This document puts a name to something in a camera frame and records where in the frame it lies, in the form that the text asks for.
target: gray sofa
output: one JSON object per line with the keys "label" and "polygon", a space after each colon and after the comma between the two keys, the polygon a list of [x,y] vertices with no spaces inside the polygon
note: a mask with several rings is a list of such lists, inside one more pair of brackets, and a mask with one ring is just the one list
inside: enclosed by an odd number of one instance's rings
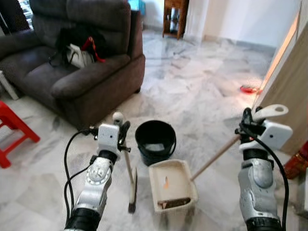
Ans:
{"label": "gray sofa", "polygon": [[[20,91],[78,129],[102,120],[140,90],[145,57],[140,12],[125,0],[31,0],[34,31],[0,38],[0,70]],[[48,63],[62,27],[95,26],[114,51],[82,69]]]}

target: white tray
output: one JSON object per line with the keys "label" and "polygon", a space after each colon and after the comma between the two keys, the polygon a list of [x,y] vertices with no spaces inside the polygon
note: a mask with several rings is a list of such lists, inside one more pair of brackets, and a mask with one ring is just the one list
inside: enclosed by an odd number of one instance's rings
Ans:
{"label": "white tray", "polygon": [[[162,161],[149,166],[149,173],[155,212],[186,209],[197,202],[197,189],[190,180],[191,172],[186,161],[175,159]],[[186,197],[191,201],[185,205],[165,209],[158,205],[158,201]]]}

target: orange object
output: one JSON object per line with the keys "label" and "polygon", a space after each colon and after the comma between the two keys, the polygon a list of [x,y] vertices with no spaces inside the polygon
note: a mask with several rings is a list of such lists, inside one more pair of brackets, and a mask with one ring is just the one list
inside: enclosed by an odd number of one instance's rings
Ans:
{"label": "orange object", "polygon": [[168,189],[168,188],[169,188],[169,180],[168,180],[168,177],[165,177],[164,189]]}
{"label": "orange object", "polygon": [[20,130],[24,133],[24,135],[14,141],[10,146],[8,146],[5,150],[0,149],[0,166],[2,168],[7,168],[11,166],[10,161],[6,158],[6,155],[16,148],[19,144],[21,144],[25,139],[30,138],[34,142],[38,142],[40,140],[39,136],[28,127],[4,102],[0,101],[0,120],[2,124],[0,124],[0,128],[3,126],[7,126],[11,130]]}
{"label": "orange object", "polygon": [[246,93],[246,94],[253,94],[259,92],[259,88],[251,87],[251,86],[246,86],[243,85],[240,87],[241,92]]}
{"label": "orange object", "polygon": [[294,179],[308,167],[308,141],[298,153],[284,165],[284,171],[288,179]]}

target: sofa leg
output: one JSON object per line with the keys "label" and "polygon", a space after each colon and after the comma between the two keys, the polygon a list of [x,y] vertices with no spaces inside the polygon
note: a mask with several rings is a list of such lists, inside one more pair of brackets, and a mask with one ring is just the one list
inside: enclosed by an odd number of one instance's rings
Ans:
{"label": "sofa leg", "polygon": [[141,88],[138,88],[135,93],[138,94],[140,92]]}
{"label": "sofa leg", "polygon": [[90,134],[90,132],[89,132],[89,131],[83,131],[82,134],[85,135],[85,136],[87,136],[87,135]]}

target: white bag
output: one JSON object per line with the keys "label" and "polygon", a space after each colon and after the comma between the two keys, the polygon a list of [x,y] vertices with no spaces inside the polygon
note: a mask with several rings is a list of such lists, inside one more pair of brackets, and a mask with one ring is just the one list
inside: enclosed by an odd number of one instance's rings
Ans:
{"label": "white bag", "polygon": [[67,59],[72,65],[83,68],[94,62],[93,56],[87,51],[80,50],[78,46],[70,44],[67,48],[69,49]]}

